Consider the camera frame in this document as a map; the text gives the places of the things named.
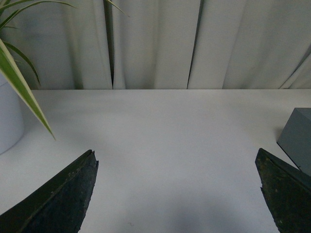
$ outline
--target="spider plant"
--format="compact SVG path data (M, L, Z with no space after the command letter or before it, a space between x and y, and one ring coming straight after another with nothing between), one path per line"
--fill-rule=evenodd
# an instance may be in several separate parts
M8 23L16 17L20 12L26 10L29 7L46 3L46 2L54 2L59 4L64 4L67 6L72 6L66 2L62 1L54 1L54 0L17 0L14 2L11 2L11 0L0 0L0 17L2 16L3 12L7 9L10 9L11 7L21 6L19 9L13 11L7 18L5 18L3 21L0 20L0 31L3 28L8 28ZM106 0L116 8L118 8L121 12L123 12L118 6L116 6L112 1ZM19 68L17 67L13 57L11 56L9 49L16 52L32 69L34 72L38 83L40 84L39 76L35 70L34 65L32 62L27 58L27 56L22 53L17 47L14 45L2 41L0 39L0 72L2 75L7 79L8 83L13 87L13 89L17 92L17 94L20 96L20 98L26 103L26 105L30 108L30 110L33 112L33 114L38 118L38 120L45 126L45 128L51 133L51 135L54 137L52 130L40 108L37 101L35 100L35 97L33 96L29 86L27 85L23 75L21 74Z

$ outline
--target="white plant pot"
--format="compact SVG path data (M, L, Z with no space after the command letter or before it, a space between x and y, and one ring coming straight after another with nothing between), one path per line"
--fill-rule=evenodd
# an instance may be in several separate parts
M18 95L0 74L0 154L11 148L23 133Z

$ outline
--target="curtain fold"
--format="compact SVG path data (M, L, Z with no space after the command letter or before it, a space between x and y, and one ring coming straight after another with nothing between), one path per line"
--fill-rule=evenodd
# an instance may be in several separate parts
M204 2L188 89L222 89L245 4Z
M311 43L311 1L207 2L189 88L285 87ZM306 72L299 74L291 81L310 83Z
M186 89L200 1L114 3L114 89Z
M17 30L5 29L6 40L33 62L41 86L19 64L25 79L31 89L111 89L103 1L66 2L76 8L41 3L14 18Z
M112 7L109 35L104 1L42 3L3 30L31 89L311 88L310 0L114 0L129 16Z

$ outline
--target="plant leaf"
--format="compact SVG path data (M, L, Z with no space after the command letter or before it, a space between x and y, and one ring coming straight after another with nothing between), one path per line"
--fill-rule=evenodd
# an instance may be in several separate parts
M4 5L9 4L10 1L11 1L11 0L1 0L1 1L0 1L0 8L3 7Z
M14 45L8 43L8 42L5 42L3 41L4 45L7 47L7 48L10 48L11 50L13 50L14 52L16 52L22 59L24 59L25 62L27 62L27 64L30 66L30 68L33 70L33 72L35 73L35 77L37 78L38 80L38 83L40 83L40 79L39 79L39 76L38 76L38 73L33 65L33 63L29 60L29 58L24 54L22 53L18 48L16 48Z
M120 7L118 7L116 4L114 4L111 0L106 0L107 2L109 2L111 5L113 5L114 7L116 7L119 11L121 11L123 14L125 14L126 16L129 17L129 15L127 15L123 10L120 9Z
M5 44L0 40L0 72L55 139L52 130Z
M18 29L16 27L12 27L12 26L4 26L3 28L13 28L13 29Z
M16 1L16 2L10 3L10 4L5 4L2 7L0 7L0 12L3 12L5 9L10 8L12 6L15 6L15 5L18 5L18 4L21 4L21 3L24 3L24 2L28 2L28 1L34 1L34 0L20 0L20 1ZM74 7L73 5L71 5L69 3L66 3L66 2L63 2L63 1L52 1L52 0L50 0L50 1L38 1L38 2L35 3L35 5L39 4L39 3L42 3L42 2L56 2L56 3L60 3L60 4L67 5L67 6Z
M16 11L14 11L13 13L11 13L11 15L10 15L8 18L6 18L6 19L0 24L0 30L1 30L8 22L10 22L16 15L18 15L20 12L26 10L26 9L29 8L29 7L32 7L32 6L35 6L35 5L38 5L38 4L40 4L40 3L44 3L44 2L54 2L54 3L64 4L64 5L67 5L67 6L72 6L72 5L70 5L69 3L62 2L62 1L53 1L53 0L36 1L36 2L34 2L34 3L32 3L32 4L29 4L28 6L25 6L25 7L21 8L21 9L16 10Z

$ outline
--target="gray block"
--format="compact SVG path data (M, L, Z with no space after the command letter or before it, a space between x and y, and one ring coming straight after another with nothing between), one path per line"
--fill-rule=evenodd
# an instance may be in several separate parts
M296 164L311 176L311 108L295 108L277 143Z

